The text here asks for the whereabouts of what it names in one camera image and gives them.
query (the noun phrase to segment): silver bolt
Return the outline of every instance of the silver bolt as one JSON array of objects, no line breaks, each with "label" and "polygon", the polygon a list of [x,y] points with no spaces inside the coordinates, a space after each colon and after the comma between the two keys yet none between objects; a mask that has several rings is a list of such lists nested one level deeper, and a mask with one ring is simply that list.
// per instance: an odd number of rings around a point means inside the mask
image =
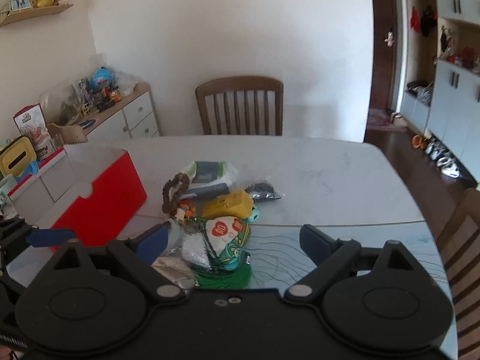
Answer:
[{"label": "silver bolt", "polygon": [[307,297],[308,295],[311,295],[313,291],[314,290],[312,290],[310,286],[306,286],[304,284],[296,284],[289,288],[289,293],[297,298]]},{"label": "silver bolt", "polygon": [[177,286],[166,285],[157,288],[157,294],[159,294],[163,298],[174,298],[180,295],[180,288]]},{"label": "silver bolt", "polygon": [[230,303],[230,304],[239,304],[239,303],[241,303],[241,302],[242,302],[242,300],[241,300],[241,298],[239,298],[239,297],[229,298],[229,303]]},{"label": "silver bolt", "polygon": [[225,306],[228,306],[229,303],[225,299],[217,299],[215,301],[215,305],[219,307],[225,307]]}]

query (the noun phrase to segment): dining table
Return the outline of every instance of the dining table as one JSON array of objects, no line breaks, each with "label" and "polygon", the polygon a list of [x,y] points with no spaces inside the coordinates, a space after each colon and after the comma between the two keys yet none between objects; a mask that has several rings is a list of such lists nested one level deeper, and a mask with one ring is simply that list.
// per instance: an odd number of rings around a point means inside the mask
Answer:
[{"label": "dining table", "polygon": [[[452,299],[422,213],[373,145],[262,136],[159,137],[109,145],[129,153],[147,193],[145,204],[120,233],[123,238],[167,219],[161,209],[163,186],[190,163],[230,162],[243,182],[268,181],[283,195],[258,204],[260,217],[251,226],[246,245],[253,271],[250,288],[277,288],[283,294],[315,269],[299,244],[300,229],[310,224],[333,239],[352,238],[363,247],[381,248],[388,240],[402,242]],[[28,286],[48,258],[46,251],[29,249],[10,264],[9,273]],[[455,320],[441,350],[452,360],[458,358]]]}]

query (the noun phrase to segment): brown bracelet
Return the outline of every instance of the brown bracelet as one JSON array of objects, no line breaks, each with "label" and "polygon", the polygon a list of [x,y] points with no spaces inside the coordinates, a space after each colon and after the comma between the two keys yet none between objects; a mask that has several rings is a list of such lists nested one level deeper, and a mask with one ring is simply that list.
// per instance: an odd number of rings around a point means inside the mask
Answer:
[{"label": "brown bracelet", "polygon": [[[163,205],[162,211],[174,217],[180,205],[180,198],[188,190],[190,186],[190,178],[185,173],[178,173],[173,180],[169,180],[163,187]],[[177,188],[170,199],[170,191]]]}]

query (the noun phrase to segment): yellow tissue box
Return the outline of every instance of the yellow tissue box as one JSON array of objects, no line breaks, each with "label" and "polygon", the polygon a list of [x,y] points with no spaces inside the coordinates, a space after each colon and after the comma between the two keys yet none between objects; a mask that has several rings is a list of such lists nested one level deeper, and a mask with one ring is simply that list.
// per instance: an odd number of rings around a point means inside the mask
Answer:
[{"label": "yellow tissue box", "polygon": [[239,219],[250,218],[254,206],[253,199],[245,191],[236,191],[219,196],[205,204],[202,218],[215,219],[221,216],[234,216]]}]

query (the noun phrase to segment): dark brown door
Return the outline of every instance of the dark brown door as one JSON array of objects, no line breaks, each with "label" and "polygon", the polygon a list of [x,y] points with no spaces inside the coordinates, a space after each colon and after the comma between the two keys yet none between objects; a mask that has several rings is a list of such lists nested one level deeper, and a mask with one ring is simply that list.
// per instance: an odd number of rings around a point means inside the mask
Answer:
[{"label": "dark brown door", "polygon": [[[397,65],[397,0],[373,0],[373,80],[370,108],[388,109],[392,104]],[[385,40],[392,33],[394,43]]]}]

